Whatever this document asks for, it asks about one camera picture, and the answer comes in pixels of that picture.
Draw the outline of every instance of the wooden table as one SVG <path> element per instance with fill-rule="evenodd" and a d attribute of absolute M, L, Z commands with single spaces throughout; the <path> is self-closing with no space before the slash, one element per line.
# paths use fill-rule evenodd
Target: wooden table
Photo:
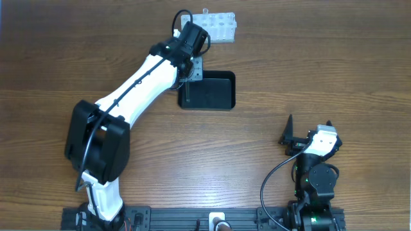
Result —
<path fill-rule="evenodd" d="M 235 43 L 204 57 L 236 73 L 236 107 L 187 111 L 176 92 L 160 96 L 132 129 L 125 203 L 260 206 L 293 114 L 296 136 L 330 119 L 344 142 L 329 162 L 348 230 L 408 230 L 411 2 L 382 0 L 3 1 L 0 228 L 58 229 L 64 207 L 87 201 L 64 157 L 73 107 L 130 77 L 178 10 L 205 7 L 236 14 Z M 267 205 L 293 199 L 290 168 L 269 181 Z"/>

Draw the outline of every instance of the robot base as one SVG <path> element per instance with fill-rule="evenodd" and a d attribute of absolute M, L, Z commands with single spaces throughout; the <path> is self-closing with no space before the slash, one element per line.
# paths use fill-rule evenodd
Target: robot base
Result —
<path fill-rule="evenodd" d="M 61 230 L 100 230 L 88 221 L 77 221 L 83 225 L 75 225 L 76 215 L 82 208 L 86 207 L 63 209 Z M 283 223 L 283 213 L 286 208 L 267 207 L 267 210 L 276 220 Z M 130 206 L 125 207 L 125 220 L 128 231 L 208 231 L 210 212 L 224 212 L 225 220 L 235 231 L 282 231 L 281 227 L 277 227 L 267 217 L 261 207 L 257 209 L 153 209 L 148 206 Z M 340 228 L 345 230 L 344 210 L 333 209 L 333 214 Z"/>

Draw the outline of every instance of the white connector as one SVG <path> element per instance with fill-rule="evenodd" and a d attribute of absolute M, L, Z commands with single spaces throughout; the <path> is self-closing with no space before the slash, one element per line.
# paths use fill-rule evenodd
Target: white connector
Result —
<path fill-rule="evenodd" d="M 189 15 L 181 15 L 181 29 L 189 21 Z M 204 8 L 203 14 L 193 15 L 193 22 L 208 32 L 211 43 L 234 42 L 237 22 L 233 12 L 208 13 L 208 9 Z"/>

